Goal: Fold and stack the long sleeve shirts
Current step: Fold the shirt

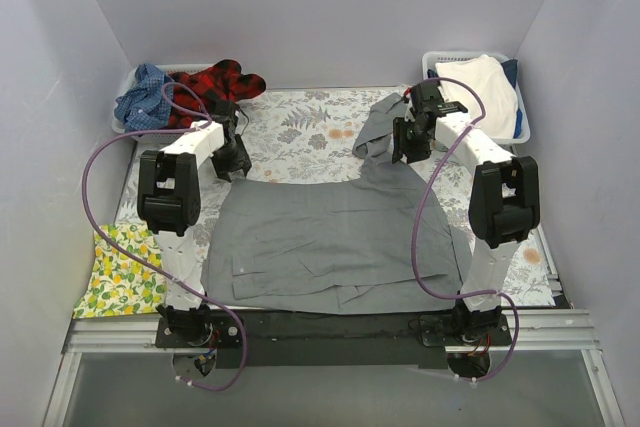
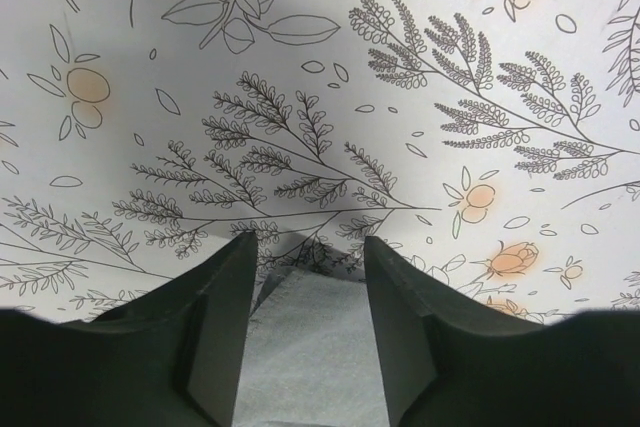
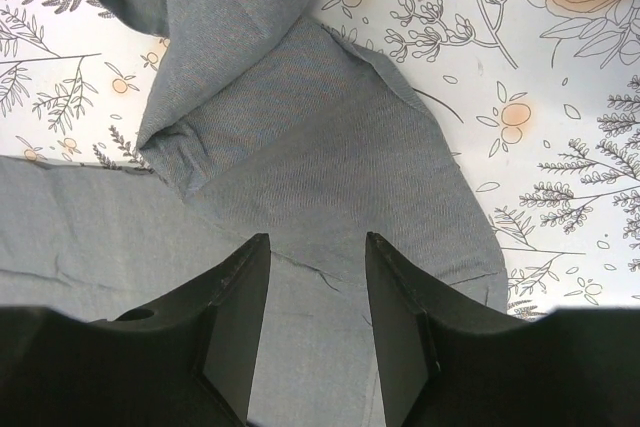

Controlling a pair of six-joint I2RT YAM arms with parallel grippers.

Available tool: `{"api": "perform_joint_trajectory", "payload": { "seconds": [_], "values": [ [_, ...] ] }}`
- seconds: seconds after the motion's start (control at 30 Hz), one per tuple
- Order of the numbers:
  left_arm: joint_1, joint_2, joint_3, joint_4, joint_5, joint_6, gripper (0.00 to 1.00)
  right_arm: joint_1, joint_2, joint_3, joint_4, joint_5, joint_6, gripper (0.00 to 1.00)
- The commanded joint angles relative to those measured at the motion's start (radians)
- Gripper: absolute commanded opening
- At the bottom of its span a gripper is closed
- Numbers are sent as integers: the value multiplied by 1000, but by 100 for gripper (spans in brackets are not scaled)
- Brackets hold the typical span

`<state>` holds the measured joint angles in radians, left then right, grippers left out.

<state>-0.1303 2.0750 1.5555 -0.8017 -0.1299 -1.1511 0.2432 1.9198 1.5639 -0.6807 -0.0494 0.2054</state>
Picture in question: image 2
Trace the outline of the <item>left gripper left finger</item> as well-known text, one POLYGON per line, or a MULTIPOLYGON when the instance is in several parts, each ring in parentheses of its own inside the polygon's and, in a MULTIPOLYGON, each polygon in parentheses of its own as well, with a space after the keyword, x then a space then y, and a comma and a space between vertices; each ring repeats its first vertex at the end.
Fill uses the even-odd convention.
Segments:
POLYGON ((245 233, 90 322, 1 313, 5 426, 229 426, 257 267, 245 233))

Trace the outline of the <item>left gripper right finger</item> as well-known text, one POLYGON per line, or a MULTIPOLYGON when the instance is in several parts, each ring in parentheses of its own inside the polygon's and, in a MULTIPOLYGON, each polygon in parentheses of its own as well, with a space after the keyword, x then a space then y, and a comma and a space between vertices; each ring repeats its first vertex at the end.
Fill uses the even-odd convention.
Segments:
POLYGON ((639 315, 587 310, 544 326, 482 305, 364 243, 393 426, 635 426, 639 315))

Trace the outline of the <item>grey long sleeve shirt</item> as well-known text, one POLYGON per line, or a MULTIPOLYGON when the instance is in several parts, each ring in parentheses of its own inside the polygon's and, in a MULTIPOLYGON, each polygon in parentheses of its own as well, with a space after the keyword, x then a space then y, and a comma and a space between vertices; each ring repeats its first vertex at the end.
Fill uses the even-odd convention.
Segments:
POLYGON ((386 426, 366 288, 295 270, 257 308, 236 426, 386 426))

